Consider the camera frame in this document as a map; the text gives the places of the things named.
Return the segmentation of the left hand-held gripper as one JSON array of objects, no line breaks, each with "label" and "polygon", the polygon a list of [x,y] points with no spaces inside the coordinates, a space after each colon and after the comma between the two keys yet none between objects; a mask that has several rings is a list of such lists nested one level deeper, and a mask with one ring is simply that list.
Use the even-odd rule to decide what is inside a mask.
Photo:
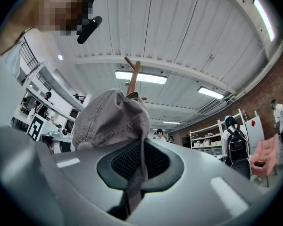
[{"label": "left hand-held gripper", "polygon": [[67,130],[66,135],[64,135],[62,130],[63,128],[58,128],[53,123],[42,118],[38,114],[35,114],[27,130],[27,135],[29,135],[34,141],[44,143],[51,143],[54,141],[65,141],[70,143],[72,136],[68,134]]}]

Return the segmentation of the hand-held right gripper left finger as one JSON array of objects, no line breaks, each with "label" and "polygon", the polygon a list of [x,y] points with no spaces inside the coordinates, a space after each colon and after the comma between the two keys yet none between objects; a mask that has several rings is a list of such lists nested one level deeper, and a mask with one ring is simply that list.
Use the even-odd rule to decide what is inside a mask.
[{"label": "hand-held right gripper left finger", "polygon": [[0,186],[37,225],[129,225],[116,208],[103,210],[76,188],[46,144],[10,127],[0,127]]}]

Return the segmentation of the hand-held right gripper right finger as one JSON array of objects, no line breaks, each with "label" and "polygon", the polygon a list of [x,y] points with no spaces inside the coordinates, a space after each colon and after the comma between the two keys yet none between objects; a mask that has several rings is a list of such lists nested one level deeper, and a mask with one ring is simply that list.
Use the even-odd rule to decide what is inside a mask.
[{"label": "hand-held right gripper right finger", "polygon": [[169,189],[146,193],[129,223],[135,226],[217,226],[246,217],[264,195],[258,187],[214,156],[182,146],[147,139],[178,155],[181,177]]}]

